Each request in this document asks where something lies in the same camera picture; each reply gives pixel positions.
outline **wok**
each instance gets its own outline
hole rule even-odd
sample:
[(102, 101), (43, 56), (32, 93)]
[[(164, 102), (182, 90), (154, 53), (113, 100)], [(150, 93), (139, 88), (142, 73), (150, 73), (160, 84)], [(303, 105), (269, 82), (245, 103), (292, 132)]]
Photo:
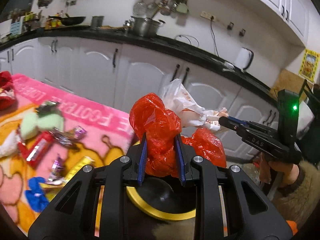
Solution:
[(77, 25), (77, 24), (82, 23), (86, 17), (67, 17), (67, 18), (62, 18), (62, 17), (59, 17), (59, 16), (49, 16), (49, 18), (59, 19), (63, 25), (70, 26), (70, 25)]

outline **green plush toy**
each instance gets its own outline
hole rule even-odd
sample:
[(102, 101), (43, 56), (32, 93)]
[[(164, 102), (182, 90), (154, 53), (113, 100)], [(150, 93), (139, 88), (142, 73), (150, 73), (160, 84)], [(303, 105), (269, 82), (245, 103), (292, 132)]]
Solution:
[(64, 118), (59, 110), (39, 117), (37, 113), (28, 113), (24, 116), (20, 125), (20, 134), (23, 140), (30, 139), (38, 132), (57, 128), (59, 131), (64, 129)]

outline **wall hook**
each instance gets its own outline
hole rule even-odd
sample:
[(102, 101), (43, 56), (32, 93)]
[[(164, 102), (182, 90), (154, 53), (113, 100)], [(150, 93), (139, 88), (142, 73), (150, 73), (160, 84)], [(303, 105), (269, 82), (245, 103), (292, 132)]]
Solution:
[(232, 22), (227, 26), (227, 30), (231, 31), (233, 29), (234, 24)]
[(245, 29), (242, 29), (242, 31), (239, 32), (239, 36), (243, 37), (245, 35)]

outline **hand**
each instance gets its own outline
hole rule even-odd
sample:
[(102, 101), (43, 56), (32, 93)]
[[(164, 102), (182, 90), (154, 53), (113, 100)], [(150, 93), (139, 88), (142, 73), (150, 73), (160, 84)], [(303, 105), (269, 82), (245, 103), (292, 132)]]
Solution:
[(267, 163), (264, 154), (261, 154), (261, 161), (260, 161), (260, 172), (259, 172), (259, 179), (262, 182), (270, 183), (271, 182), (271, 175), (270, 175), (270, 168), (274, 171), (283, 172), (284, 176), (282, 179), (282, 184), (280, 187), (285, 187), (287, 185), (293, 184), (299, 175), (299, 167), (292, 163), (282, 163), (282, 162), (275, 162), (270, 161)]
[(271, 169), (284, 173), (280, 187), (293, 184), (299, 176), (299, 167), (295, 164), (271, 161), (268, 165)]

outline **pink blanket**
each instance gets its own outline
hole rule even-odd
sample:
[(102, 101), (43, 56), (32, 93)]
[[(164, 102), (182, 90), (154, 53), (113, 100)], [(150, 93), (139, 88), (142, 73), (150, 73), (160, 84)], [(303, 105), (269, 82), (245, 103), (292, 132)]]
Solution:
[(28, 189), (28, 179), (34, 176), (47, 178), (58, 154), (65, 160), (68, 168), (83, 156), (94, 159), (97, 166), (106, 165), (111, 152), (127, 152), (133, 130), (127, 113), (64, 92), (22, 74), (14, 75), (13, 80), (18, 104), (0, 112), (0, 145), (21, 123), (26, 113), (34, 111), (37, 105), (47, 100), (61, 103), (59, 109), (65, 118), (65, 130), (80, 125), (88, 131), (78, 144), (80, 152), (73, 152), (55, 143), (36, 170), (30, 168), (19, 155), (0, 159), (0, 201), (17, 225), (27, 232), (38, 216), (30, 209), (24, 196), (24, 190)]

